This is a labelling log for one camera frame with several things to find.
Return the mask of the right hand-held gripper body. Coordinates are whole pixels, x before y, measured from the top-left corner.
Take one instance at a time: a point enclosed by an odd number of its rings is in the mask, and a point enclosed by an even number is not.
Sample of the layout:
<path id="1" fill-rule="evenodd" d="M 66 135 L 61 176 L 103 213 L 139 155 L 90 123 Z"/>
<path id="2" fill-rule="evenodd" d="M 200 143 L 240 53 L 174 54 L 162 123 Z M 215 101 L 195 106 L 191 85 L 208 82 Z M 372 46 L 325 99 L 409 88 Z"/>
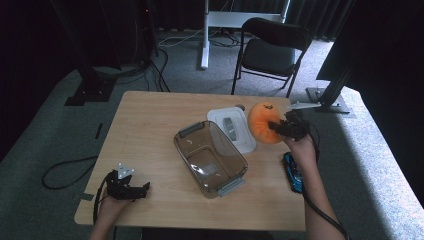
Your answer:
<path id="1" fill-rule="evenodd" d="M 320 106 L 320 103 L 302 103 L 299 101 L 287 106 L 288 112 L 285 113 L 285 119 L 281 121 L 280 135 L 299 141 L 310 134 L 312 129 L 317 131 L 317 128 L 310 121 L 303 118 L 302 111 Z"/>

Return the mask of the dark pleated curtain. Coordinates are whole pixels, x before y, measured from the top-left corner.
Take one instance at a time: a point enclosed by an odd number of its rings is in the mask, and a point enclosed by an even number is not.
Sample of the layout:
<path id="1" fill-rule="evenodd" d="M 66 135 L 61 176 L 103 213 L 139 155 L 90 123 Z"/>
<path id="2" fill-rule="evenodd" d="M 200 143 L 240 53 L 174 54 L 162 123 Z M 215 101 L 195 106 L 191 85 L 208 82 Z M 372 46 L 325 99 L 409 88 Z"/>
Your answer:
<path id="1" fill-rule="evenodd" d="M 307 28 L 314 39 L 334 41 L 356 0 L 290 0 L 287 22 Z"/>

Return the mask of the white desk frame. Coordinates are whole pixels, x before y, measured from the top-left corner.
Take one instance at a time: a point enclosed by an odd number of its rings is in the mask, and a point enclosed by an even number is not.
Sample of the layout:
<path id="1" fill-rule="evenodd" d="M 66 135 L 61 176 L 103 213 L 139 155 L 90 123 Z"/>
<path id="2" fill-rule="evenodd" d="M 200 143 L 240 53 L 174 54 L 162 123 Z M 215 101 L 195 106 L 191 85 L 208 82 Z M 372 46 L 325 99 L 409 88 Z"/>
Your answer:
<path id="1" fill-rule="evenodd" d="M 244 22 L 250 18 L 259 17 L 271 21 L 285 23 L 287 20 L 291 0 L 285 0 L 280 13 L 258 13 L 258 12 L 223 12 L 210 11 L 209 0 L 204 0 L 204 24 L 203 24 L 203 44 L 200 68 L 206 70 L 209 66 L 209 28 L 240 28 Z"/>

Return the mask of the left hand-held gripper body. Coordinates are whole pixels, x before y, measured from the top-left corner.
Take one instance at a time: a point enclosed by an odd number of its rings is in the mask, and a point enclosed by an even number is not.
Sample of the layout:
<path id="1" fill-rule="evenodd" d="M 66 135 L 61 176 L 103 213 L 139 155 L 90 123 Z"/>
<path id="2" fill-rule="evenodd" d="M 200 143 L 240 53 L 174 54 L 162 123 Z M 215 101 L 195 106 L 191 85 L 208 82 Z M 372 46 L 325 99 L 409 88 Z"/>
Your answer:
<path id="1" fill-rule="evenodd" d="M 134 194 L 130 186 L 134 172 L 134 169 L 119 163 L 117 168 L 106 176 L 107 194 L 117 200 L 134 199 Z"/>

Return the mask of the person's left hand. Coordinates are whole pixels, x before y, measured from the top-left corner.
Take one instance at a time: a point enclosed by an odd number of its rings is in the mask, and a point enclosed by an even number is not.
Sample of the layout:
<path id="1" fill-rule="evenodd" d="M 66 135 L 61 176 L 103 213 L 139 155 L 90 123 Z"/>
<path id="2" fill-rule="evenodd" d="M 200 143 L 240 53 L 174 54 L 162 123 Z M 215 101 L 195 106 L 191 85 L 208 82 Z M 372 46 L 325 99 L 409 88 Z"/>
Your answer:
<path id="1" fill-rule="evenodd" d="M 121 213 L 130 205 L 131 200 L 117 200 L 113 197 L 105 197 L 100 204 L 98 213 L 99 220 L 116 221 Z"/>

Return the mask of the dark equipment tower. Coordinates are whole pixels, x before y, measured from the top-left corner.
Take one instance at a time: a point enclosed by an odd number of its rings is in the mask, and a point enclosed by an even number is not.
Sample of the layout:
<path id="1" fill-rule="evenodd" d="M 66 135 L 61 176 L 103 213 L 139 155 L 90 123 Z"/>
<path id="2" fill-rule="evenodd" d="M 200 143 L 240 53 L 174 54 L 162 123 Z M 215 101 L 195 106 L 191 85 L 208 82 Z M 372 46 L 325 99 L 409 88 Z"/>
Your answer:
<path id="1" fill-rule="evenodd" d="M 153 55 L 158 55 L 154 0 L 132 1 L 136 34 L 135 58 L 149 63 Z"/>

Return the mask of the blue toy car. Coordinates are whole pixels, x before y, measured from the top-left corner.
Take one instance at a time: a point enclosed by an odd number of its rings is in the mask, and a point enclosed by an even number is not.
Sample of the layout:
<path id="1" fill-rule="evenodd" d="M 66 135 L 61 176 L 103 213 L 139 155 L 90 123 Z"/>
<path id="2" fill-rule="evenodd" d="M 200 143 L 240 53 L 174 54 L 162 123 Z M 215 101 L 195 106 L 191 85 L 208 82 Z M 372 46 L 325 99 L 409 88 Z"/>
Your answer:
<path id="1" fill-rule="evenodd" d="M 287 152 L 283 155 L 283 166 L 287 175 L 287 179 L 290 185 L 290 188 L 295 193 L 302 193 L 303 178 L 300 173 L 297 164 L 294 161 L 294 158 L 290 152 Z"/>

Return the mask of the orange plush pumpkin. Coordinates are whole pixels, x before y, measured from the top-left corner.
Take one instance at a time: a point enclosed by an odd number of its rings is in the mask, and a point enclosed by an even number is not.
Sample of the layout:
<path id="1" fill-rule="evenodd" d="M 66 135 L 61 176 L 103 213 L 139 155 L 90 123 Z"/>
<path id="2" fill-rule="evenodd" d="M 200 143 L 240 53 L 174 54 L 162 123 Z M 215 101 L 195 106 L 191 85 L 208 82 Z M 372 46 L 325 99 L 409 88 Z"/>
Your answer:
<path id="1" fill-rule="evenodd" d="M 248 113 L 247 123 L 251 135 L 262 144 L 277 144 L 282 138 L 269 128 L 269 123 L 279 123 L 280 111 L 274 103 L 269 101 L 253 105 Z"/>

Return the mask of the black folding chair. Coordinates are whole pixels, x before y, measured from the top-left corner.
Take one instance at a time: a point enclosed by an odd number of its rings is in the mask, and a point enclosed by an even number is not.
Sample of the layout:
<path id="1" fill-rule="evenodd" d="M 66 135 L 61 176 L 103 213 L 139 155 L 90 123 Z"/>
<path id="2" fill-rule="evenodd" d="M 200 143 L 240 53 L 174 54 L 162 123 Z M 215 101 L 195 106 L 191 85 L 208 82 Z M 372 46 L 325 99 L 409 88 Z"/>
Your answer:
<path id="1" fill-rule="evenodd" d="M 288 86 L 289 97 L 311 43 L 312 35 L 305 27 L 259 17 L 248 19 L 241 28 L 231 94 L 242 74 L 247 73 L 282 81 L 282 89 Z"/>

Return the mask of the white container lid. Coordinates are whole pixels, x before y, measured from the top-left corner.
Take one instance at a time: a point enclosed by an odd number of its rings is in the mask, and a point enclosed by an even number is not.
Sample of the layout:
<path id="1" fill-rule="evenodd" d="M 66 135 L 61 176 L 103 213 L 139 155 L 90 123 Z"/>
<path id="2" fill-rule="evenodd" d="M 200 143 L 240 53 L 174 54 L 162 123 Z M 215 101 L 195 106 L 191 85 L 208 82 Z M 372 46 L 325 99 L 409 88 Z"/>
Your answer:
<path id="1" fill-rule="evenodd" d="M 207 113 L 207 119 L 219 126 L 241 154 L 250 153 L 256 149 L 256 140 L 250 133 L 242 107 L 210 110 Z"/>

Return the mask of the black stand with flat base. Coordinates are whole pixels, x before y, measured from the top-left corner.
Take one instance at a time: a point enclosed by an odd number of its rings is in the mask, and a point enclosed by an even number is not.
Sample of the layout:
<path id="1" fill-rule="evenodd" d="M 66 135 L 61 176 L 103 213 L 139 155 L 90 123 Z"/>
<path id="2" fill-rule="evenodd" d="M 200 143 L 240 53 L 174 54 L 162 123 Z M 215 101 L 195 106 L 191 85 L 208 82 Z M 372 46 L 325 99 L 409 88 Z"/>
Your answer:
<path id="1" fill-rule="evenodd" d="M 83 106 L 86 102 L 108 102 L 117 79 L 98 75 L 90 62 L 63 0 L 49 1 L 69 39 L 70 53 L 81 76 L 81 83 L 74 95 L 66 100 L 65 105 Z"/>

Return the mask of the brown transparent storage container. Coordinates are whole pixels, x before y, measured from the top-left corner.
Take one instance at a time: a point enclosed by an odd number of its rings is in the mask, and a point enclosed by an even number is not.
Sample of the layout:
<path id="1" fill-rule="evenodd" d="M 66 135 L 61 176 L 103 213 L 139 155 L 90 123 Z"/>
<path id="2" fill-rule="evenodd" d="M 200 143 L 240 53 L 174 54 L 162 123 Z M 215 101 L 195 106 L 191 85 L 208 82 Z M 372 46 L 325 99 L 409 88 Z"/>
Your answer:
<path id="1" fill-rule="evenodd" d="M 216 123 L 187 126 L 173 142 L 206 198 L 226 196 L 245 183 L 248 163 Z"/>

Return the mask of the black stand with metal base plate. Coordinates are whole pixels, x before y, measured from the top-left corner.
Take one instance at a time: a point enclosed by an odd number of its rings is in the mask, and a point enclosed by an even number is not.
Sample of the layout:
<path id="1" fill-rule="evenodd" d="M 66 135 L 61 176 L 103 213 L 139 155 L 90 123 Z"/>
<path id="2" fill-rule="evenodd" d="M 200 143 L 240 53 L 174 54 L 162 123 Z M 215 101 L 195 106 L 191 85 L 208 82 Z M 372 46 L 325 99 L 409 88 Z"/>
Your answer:
<path id="1" fill-rule="evenodd" d="M 326 88 L 310 87 L 306 89 L 310 101 L 319 104 L 318 107 L 315 107 L 316 112 L 337 114 L 351 112 L 341 96 L 341 91 L 352 75 L 355 62 L 356 56 L 351 57 L 348 63 L 341 68 L 340 76 L 332 80 Z"/>

